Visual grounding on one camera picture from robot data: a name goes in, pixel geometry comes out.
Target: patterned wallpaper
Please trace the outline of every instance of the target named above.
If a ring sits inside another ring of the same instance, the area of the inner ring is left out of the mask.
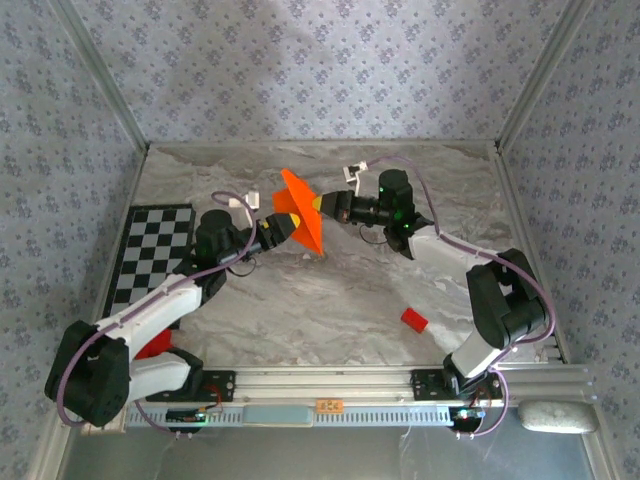
[[[566,0],[73,0],[152,142],[495,138]]]
[[[139,158],[46,2],[0,4],[0,478],[24,477],[61,334],[92,313]]]
[[[640,5],[596,2],[508,159],[572,359],[640,478]]]

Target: marble surface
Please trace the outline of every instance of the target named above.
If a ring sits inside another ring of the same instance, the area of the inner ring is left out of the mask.
[[[389,154],[418,164],[445,231],[496,249],[512,244],[482,144],[157,145],[134,203],[190,202],[199,217],[215,208],[215,190],[257,189],[264,217],[272,212],[271,194],[284,186],[281,169],[323,193],[346,189],[343,166]],[[362,175],[361,195],[376,194],[381,171],[377,166]],[[421,191],[415,196],[418,211],[430,217]],[[381,231],[364,233],[371,241],[384,239]],[[470,333],[467,291],[446,272],[386,245],[368,245],[354,226],[327,219],[323,235],[322,257],[290,240],[259,255],[249,277],[229,276],[214,299],[184,317],[176,345],[206,365],[438,364]],[[429,319],[422,334],[401,323],[407,307]],[[514,361],[539,359],[533,347],[516,355]]]

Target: black and white checkerboard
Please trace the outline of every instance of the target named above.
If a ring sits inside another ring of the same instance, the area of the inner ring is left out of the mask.
[[[104,317],[114,315],[159,286],[191,245],[195,211],[185,205],[144,205],[129,209]]]

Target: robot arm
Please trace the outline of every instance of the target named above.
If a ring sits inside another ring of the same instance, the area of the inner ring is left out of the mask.
[[[296,215],[273,214],[257,222],[248,253],[275,248],[300,224]],[[189,395],[202,383],[203,362],[190,353],[171,348],[156,357],[136,360],[140,350],[165,328],[200,308],[226,281],[225,270],[198,273],[225,265],[238,257],[251,236],[251,228],[239,231],[222,210],[206,212],[196,229],[193,255],[186,258],[156,289],[124,311],[94,325],[78,321],[64,333],[45,385],[55,401],[63,373],[76,352],[99,330],[112,327],[80,357],[71,372],[63,396],[64,407],[101,427],[129,402],[159,392]]]
[[[358,185],[361,170],[360,164],[347,167],[347,183]],[[474,330],[444,360],[445,388],[454,397],[472,391],[496,359],[548,320],[548,312],[533,287],[487,258],[501,257],[533,277],[524,254],[515,249],[497,253],[451,235],[443,237],[434,222],[416,212],[413,189],[402,170],[380,174],[377,198],[343,190],[316,198],[314,207],[340,223],[384,227],[392,250],[411,260],[435,264],[461,285],[467,285]]]

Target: red block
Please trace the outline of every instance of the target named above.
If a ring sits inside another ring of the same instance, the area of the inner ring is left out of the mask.
[[[142,358],[157,357],[161,353],[169,350],[172,346],[171,330],[167,328],[166,330],[160,332],[157,337],[147,343],[144,347],[142,347],[142,350],[138,352],[136,358],[140,360]]]
[[[422,333],[429,323],[426,318],[416,312],[413,308],[407,308],[402,314],[401,319],[418,333]]]

